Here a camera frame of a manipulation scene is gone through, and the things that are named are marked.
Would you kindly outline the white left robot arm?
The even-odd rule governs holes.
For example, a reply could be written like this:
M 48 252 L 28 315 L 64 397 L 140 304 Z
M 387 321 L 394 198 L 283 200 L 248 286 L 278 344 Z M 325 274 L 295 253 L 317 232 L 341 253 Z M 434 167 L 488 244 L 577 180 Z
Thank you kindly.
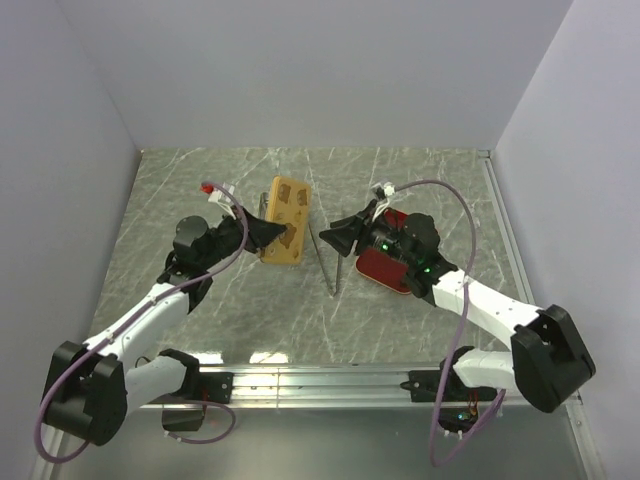
M 266 249 L 285 230 L 245 209 L 225 216 L 216 227 L 200 216 L 179 221 L 165 268 L 149 293 L 101 333 L 81 343 L 66 341 L 55 350 L 36 424 L 101 446 L 128 414 L 158 398 L 205 404 L 195 357 L 166 349 L 142 366 L 136 361 L 161 333 L 195 310 L 213 275 L 243 251 Z

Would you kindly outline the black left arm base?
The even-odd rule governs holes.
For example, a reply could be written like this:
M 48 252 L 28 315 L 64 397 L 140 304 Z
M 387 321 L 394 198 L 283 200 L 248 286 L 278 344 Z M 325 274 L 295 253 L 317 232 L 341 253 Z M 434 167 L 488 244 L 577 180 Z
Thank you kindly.
M 237 417 L 229 407 L 234 374 L 230 372 L 200 374 L 190 393 L 168 394 L 161 398 L 164 405 L 162 427 L 175 436 L 183 432 L 197 432 L 208 421 L 216 426 L 214 411 L 225 412 L 229 418 L 227 429 L 218 438 L 222 439 L 236 426 Z

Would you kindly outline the gold tin box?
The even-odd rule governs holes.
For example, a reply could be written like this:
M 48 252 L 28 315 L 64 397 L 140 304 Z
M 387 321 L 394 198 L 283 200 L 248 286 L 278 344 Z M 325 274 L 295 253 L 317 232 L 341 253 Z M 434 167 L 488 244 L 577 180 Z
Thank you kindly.
M 258 216 L 260 219 L 266 219 L 266 211 L 268 208 L 268 198 L 269 194 L 267 192 L 262 192 L 259 199 L 259 207 L 258 207 Z

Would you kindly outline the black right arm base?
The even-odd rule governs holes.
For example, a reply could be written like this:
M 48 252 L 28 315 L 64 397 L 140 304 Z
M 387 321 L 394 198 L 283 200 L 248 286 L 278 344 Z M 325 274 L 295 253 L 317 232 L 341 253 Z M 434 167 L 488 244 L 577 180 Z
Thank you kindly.
M 408 391 L 412 403 L 435 403 L 440 370 L 411 370 L 400 388 Z M 490 387 L 466 387 L 452 372 L 447 377 L 437 422 L 445 432 L 466 434 L 479 419 L 479 403 L 492 402 L 497 390 Z

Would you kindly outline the silver tin lid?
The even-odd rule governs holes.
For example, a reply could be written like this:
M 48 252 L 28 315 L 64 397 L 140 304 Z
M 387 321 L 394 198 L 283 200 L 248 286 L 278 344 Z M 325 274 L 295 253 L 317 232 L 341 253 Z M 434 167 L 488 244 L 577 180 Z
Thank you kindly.
M 273 179 L 265 220 L 283 225 L 285 232 L 263 250 L 263 263 L 297 265 L 301 262 L 311 199 L 308 183 L 284 176 Z

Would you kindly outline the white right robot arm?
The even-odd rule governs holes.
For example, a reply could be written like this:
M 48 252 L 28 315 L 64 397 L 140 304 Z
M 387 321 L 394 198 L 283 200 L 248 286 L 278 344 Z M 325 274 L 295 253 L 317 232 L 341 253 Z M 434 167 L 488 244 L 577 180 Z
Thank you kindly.
M 331 223 L 319 237 L 342 256 L 374 250 L 404 264 L 404 282 L 415 297 L 465 315 L 505 345 L 504 351 L 458 348 L 440 375 L 449 398 L 462 399 L 476 388 L 512 390 L 551 413 L 596 373 L 568 311 L 522 303 L 468 277 L 440 253 L 429 215 L 412 213 L 395 221 L 388 213 L 361 211 Z

